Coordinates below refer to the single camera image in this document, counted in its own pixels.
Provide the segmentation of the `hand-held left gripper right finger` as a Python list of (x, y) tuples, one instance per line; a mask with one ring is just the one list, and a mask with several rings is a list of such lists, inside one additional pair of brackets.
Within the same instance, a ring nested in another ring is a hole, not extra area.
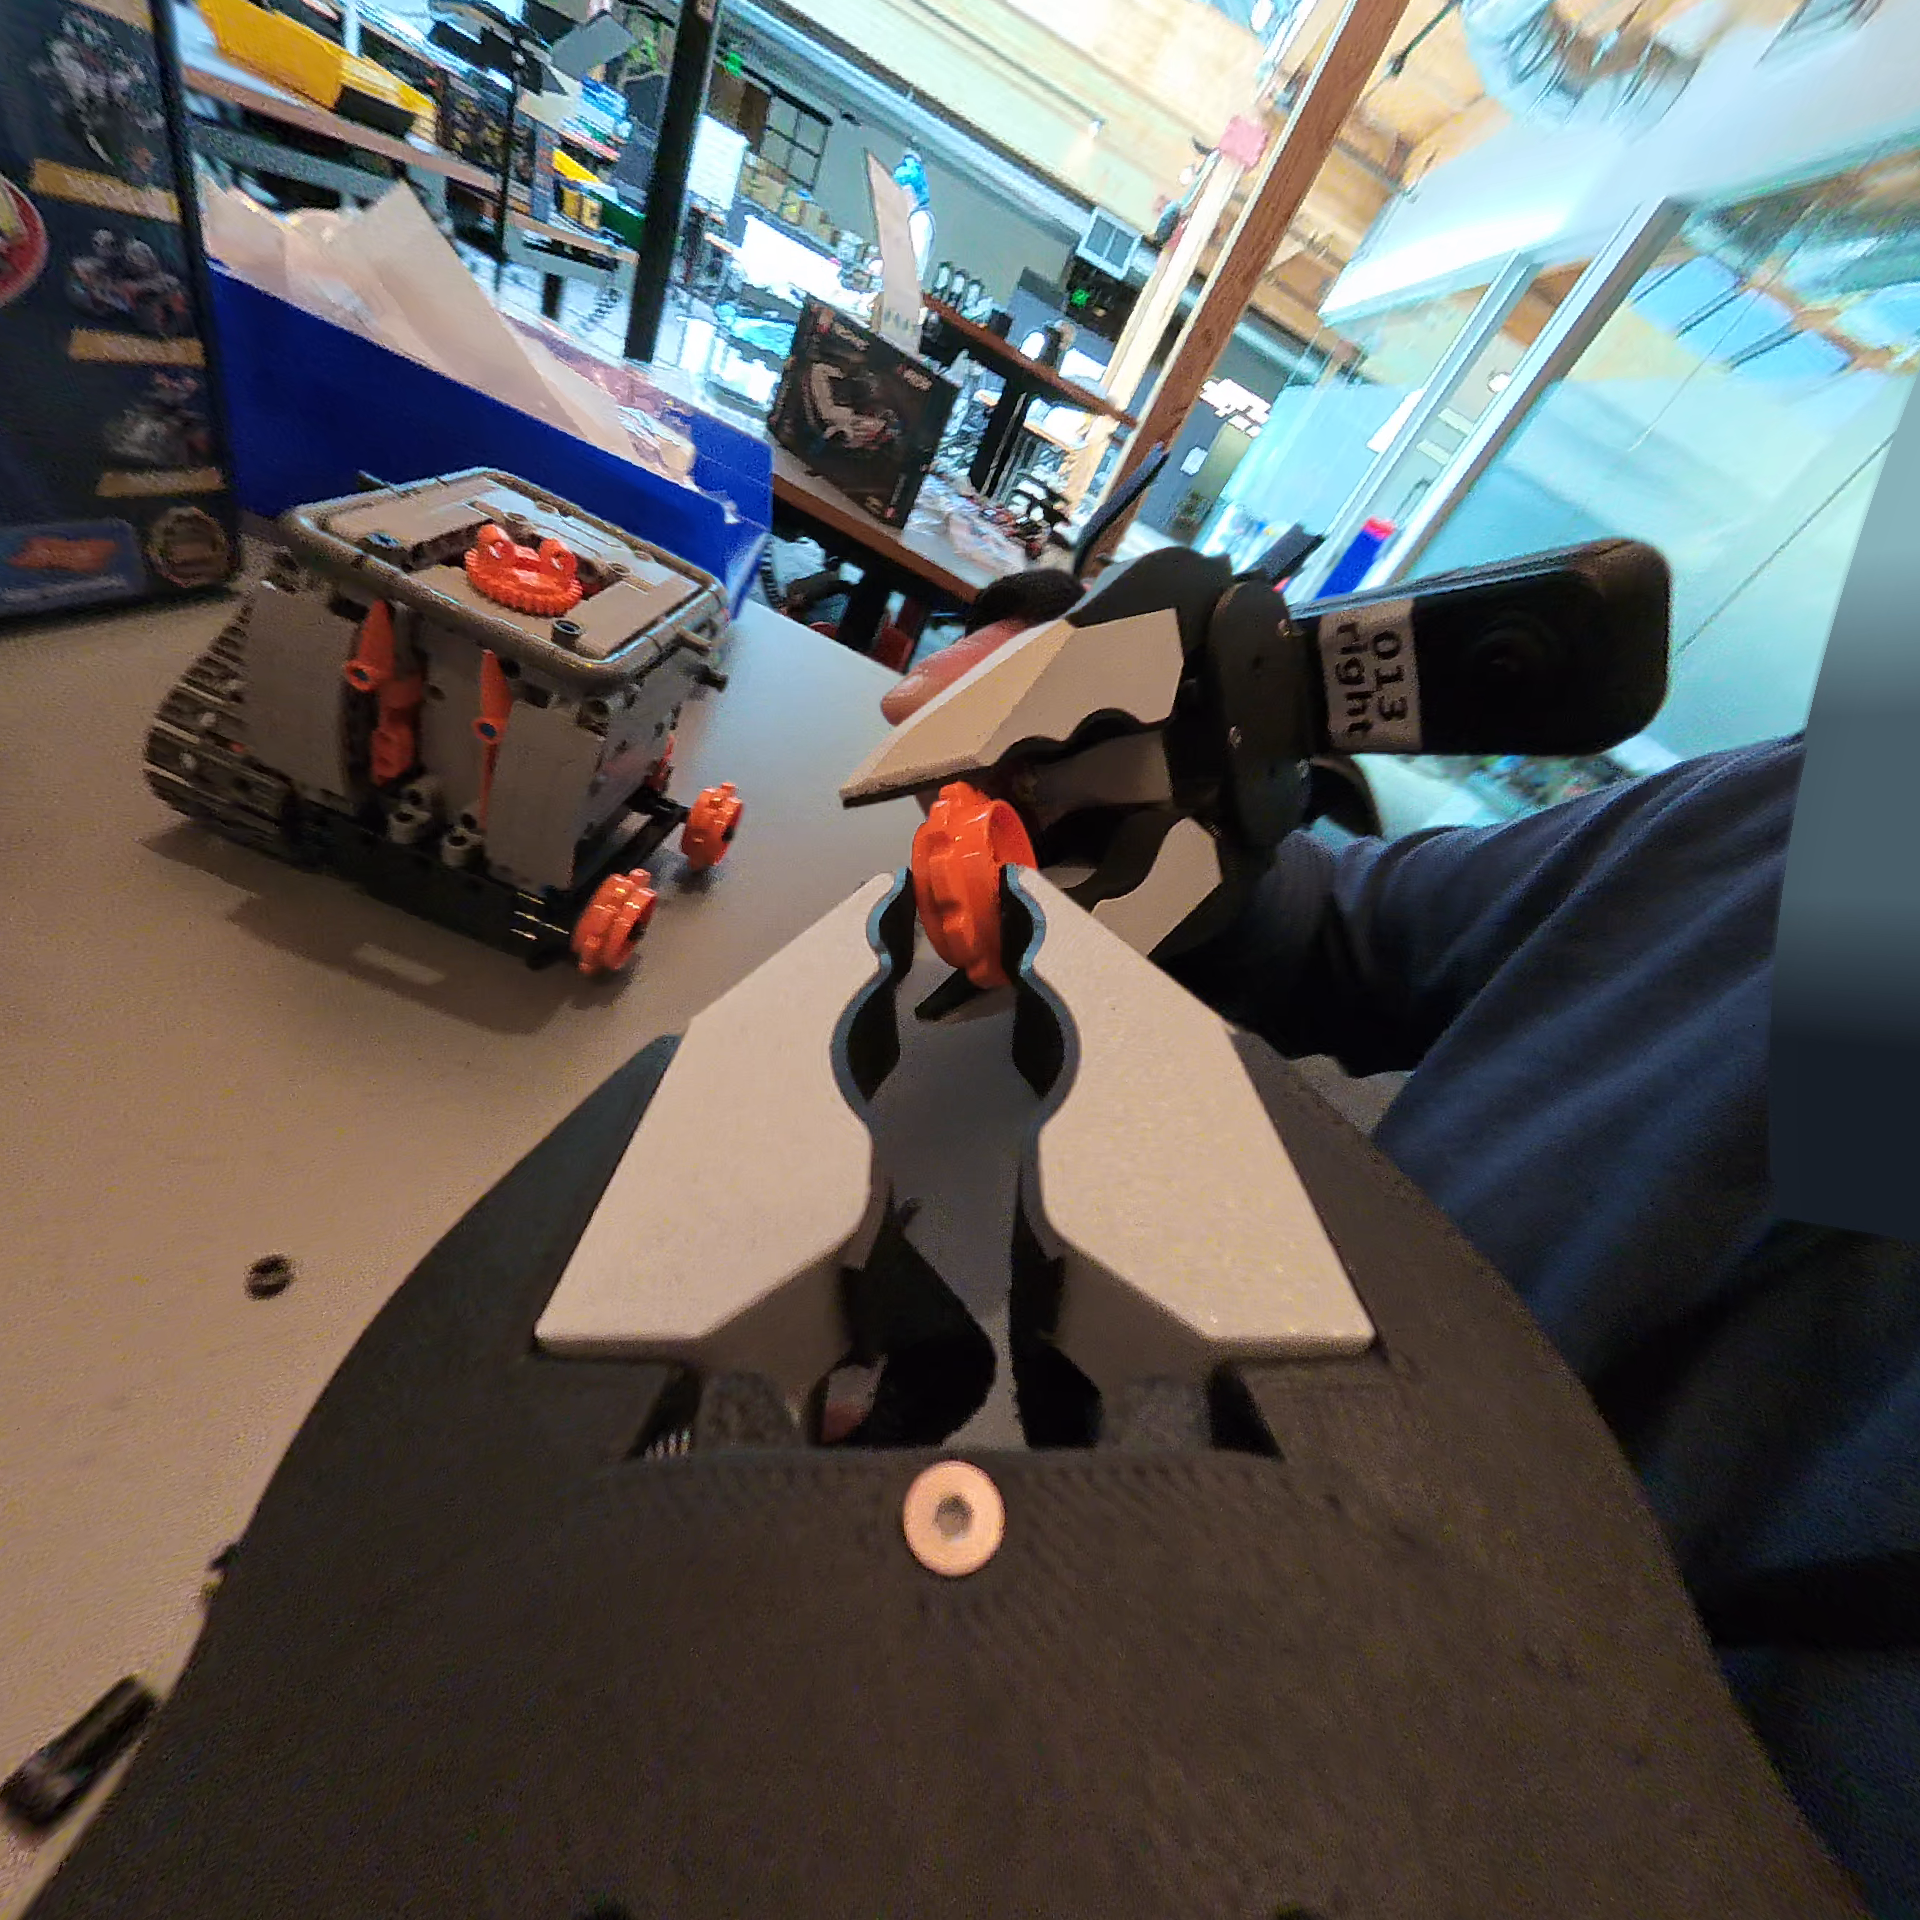
[(1043, 1343), (1097, 1396), (1370, 1350), (1233, 1028), (1032, 868), (1004, 868), (1004, 956), (1043, 1105), (1023, 1145)]

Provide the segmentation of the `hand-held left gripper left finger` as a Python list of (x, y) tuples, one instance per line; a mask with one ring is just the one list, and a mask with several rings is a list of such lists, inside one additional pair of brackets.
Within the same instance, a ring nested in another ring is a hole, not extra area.
[(790, 936), (697, 1009), (584, 1218), (533, 1349), (694, 1371), (836, 1371), (839, 1273), (882, 1218), (866, 1080), (896, 1060), (919, 950), (901, 875)]

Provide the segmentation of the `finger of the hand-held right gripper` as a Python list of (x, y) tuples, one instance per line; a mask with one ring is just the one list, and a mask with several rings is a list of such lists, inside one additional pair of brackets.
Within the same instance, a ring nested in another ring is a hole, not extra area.
[(1043, 836), (1043, 876), (1157, 966), (1195, 956), (1233, 901), (1222, 839), (1195, 814), (1063, 814)]
[(839, 804), (938, 789), (1007, 799), (1031, 825), (1170, 804), (1164, 726), (1186, 680), (1170, 612), (1043, 624), (910, 711)]

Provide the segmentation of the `orange gear-edged wheel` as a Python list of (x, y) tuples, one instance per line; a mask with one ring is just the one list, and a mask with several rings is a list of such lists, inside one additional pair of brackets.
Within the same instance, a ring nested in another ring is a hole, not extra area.
[(919, 923), (978, 994), (1007, 988), (1000, 916), (1004, 868), (1032, 868), (1023, 808), (965, 779), (938, 784), (910, 839)]

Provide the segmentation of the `person's right forearm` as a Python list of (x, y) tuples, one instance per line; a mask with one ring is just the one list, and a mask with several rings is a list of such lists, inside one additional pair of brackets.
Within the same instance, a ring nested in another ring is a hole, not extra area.
[(1806, 738), (1695, 753), (1505, 830), (1321, 845), (1180, 961), (1229, 1020), (1349, 1072), (1686, 1060), (1764, 1084), (1769, 956)]

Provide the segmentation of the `person's right hand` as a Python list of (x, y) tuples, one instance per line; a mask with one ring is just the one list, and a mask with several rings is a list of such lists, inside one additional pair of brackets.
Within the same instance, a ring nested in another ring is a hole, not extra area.
[(929, 700), (938, 700), (955, 680), (965, 680), (978, 660), (1007, 651), (1013, 638), (1043, 630), (1048, 617), (1000, 617), (982, 630), (965, 630), (938, 657), (919, 660), (882, 700), (879, 717), (896, 730), (910, 726)]

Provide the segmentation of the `black printed box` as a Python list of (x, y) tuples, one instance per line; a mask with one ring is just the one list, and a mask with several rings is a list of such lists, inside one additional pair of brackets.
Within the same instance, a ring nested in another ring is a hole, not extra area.
[(796, 303), (796, 335), (768, 434), (882, 529), (901, 529), (937, 470), (957, 386), (855, 327), (826, 302)]

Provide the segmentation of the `toy vehicle with orange wheels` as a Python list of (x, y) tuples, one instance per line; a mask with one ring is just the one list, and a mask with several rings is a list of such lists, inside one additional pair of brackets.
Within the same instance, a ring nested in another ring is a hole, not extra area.
[(146, 738), (197, 830), (527, 966), (621, 970), (650, 853), (710, 875), (740, 789), (669, 799), (722, 684), (714, 576), (520, 471), (462, 470), (279, 510), (279, 554)]

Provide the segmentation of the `black pole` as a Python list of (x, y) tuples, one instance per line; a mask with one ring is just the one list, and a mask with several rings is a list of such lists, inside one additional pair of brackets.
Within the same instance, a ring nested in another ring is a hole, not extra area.
[(633, 288), (628, 288), (628, 333), (621, 364), (657, 364), (675, 248), (684, 226), (684, 175), (694, 175), (694, 139), (710, 90), (714, 55), (714, 0), (680, 0), (675, 26), (675, 60), (669, 60), (669, 102), (657, 130), (657, 166), (639, 194), (639, 244), (633, 244)]

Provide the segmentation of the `blue bin with clear bags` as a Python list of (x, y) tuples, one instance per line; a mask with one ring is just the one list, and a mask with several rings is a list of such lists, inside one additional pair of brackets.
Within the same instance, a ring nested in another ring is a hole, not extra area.
[(775, 446), (662, 377), (503, 315), (413, 186), (268, 215), (197, 175), (197, 239), (242, 510), (503, 470), (714, 576), (740, 612)]

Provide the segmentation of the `storage shelves with bins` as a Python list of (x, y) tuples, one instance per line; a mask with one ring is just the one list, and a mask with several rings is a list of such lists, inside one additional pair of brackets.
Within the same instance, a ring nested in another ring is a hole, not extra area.
[(611, 5), (177, 5), (195, 141), (268, 206), (424, 215), (533, 273), (628, 302), (633, 248), (604, 226), (628, 103), (604, 60), (628, 48)]

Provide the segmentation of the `dark grey short bent liftarm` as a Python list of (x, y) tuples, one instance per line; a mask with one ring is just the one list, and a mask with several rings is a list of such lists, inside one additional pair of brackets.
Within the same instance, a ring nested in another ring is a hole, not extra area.
[(65, 1828), (83, 1796), (146, 1740), (156, 1705), (164, 1698), (146, 1678), (119, 1678), (55, 1740), (14, 1763), (0, 1781), (0, 1813), (24, 1834)]

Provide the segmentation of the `printed toy packaging box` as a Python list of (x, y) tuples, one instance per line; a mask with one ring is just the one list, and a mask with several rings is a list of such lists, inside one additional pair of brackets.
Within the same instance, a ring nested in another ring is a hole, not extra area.
[(0, 624), (236, 576), (185, 103), (164, 5), (0, 5)]

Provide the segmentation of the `wooden post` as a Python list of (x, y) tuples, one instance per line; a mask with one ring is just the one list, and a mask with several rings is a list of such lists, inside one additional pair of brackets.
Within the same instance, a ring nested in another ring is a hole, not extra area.
[(1093, 548), (1076, 564), (1076, 576), (1097, 576), (1124, 529), (1133, 526), (1140, 510), (1140, 470), (1154, 446), (1170, 446), (1170, 434), (1186, 431), (1202, 381), (1214, 377), (1256, 273), (1270, 266), (1293, 216), (1302, 215), (1334, 139), (1349, 130), (1362, 83), (1376, 72), (1382, 48), (1387, 48), (1387, 32), (1404, 26), (1404, 0), (1350, 0), (1342, 5), (1334, 19), (1334, 38), (1325, 48), (1315, 55), (1302, 96), (1293, 102), (1293, 119), (1284, 130), (1270, 139), (1266, 164), (1256, 164), (1256, 182), (1157, 365), (1157, 386), (1145, 390), (1145, 406), (1133, 406), (1133, 434), (1097, 497), (1097, 520), (1093, 520)]

